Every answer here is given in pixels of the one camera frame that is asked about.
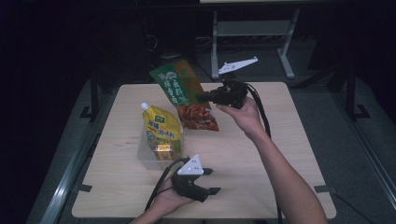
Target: hand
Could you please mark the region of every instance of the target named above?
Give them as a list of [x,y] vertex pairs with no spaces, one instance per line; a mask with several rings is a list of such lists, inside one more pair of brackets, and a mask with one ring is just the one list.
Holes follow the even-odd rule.
[[135,218],[130,224],[155,223],[162,217],[175,212],[182,205],[193,202],[193,199],[182,197],[172,189],[171,178],[167,178],[163,181],[158,192],[161,193],[155,197],[151,207],[142,215]]
[[155,200],[150,207],[161,212],[163,216],[167,216],[175,212],[184,204],[194,202],[193,199],[178,195],[174,189],[169,189],[171,187],[172,180],[169,177],[163,182],[163,184],[160,186],[160,189],[158,190],[158,192],[161,192],[162,190],[164,191],[155,197]]
[[252,98],[247,97],[241,109],[236,109],[227,105],[216,105],[216,107],[229,114],[235,120],[236,125],[245,132],[248,138],[252,139],[254,135],[262,134],[262,131],[264,131],[259,110]]

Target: gray carpet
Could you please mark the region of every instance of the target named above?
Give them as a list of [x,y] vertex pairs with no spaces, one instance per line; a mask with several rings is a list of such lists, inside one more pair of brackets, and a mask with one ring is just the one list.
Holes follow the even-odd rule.
[[[257,63],[235,72],[239,79],[243,81],[283,81],[288,85],[293,85],[316,73],[316,71],[306,70],[314,45],[313,41],[294,41],[290,45],[288,55],[296,75],[293,80],[284,76],[274,44],[245,49],[233,54],[220,54],[219,65],[224,62],[232,63],[257,56],[259,58]],[[202,70],[204,68],[206,71],[210,71],[209,55],[202,53],[198,55],[197,59],[200,67],[194,64],[191,67],[202,82],[210,82]],[[326,89],[328,80],[329,77],[325,77],[307,89],[291,90],[290,92],[324,179],[329,187],[338,192],[338,197],[337,195],[332,196],[337,216],[330,220],[330,223],[369,223],[352,207],[358,209],[374,223],[395,223],[395,209],[379,184],[360,141],[352,131],[348,118],[340,106],[339,99],[343,99],[345,93],[343,91],[340,93],[328,92]],[[88,84],[84,87],[76,101],[75,109],[70,115],[69,123],[64,130],[64,136],[50,167],[48,178],[37,198],[28,223],[38,223],[42,218],[71,155],[81,146],[81,138],[88,134],[98,134],[87,133],[91,124],[87,119],[79,118],[82,108],[85,105],[90,105],[89,87]],[[101,122],[102,127],[116,94],[117,90],[114,90],[112,94],[101,94],[102,99],[105,100],[101,100],[102,116],[96,122]],[[396,128],[376,102],[370,88],[359,80],[357,81],[356,101],[357,104],[365,105],[372,117],[360,119],[354,125],[358,125],[364,132],[378,158],[395,180]],[[76,186],[82,182],[89,161],[88,158],[79,172]],[[129,218],[75,218],[71,215],[71,208],[76,196],[76,191],[70,189],[69,197],[60,214],[59,223],[126,223],[129,220]],[[276,221],[269,220],[269,223],[276,223]]]

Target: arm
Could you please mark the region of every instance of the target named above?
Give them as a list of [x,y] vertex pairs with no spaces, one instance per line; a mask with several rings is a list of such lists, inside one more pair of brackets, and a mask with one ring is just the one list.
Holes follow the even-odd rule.
[[164,190],[155,197],[151,207],[142,215],[135,218],[130,224],[151,224],[155,223],[162,217],[165,217],[175,212],[180,206],[192,203],[193,200],[178,195],[172,187],[172,180],[166,179],[161,185],[159,192]]
[[247,98],[241,109],[227,105],[217,105],[217,108],[229,114],[256,146],[286,219],[290,223],[328,223],[315,193],[291,167],[262,127],[254,100]]

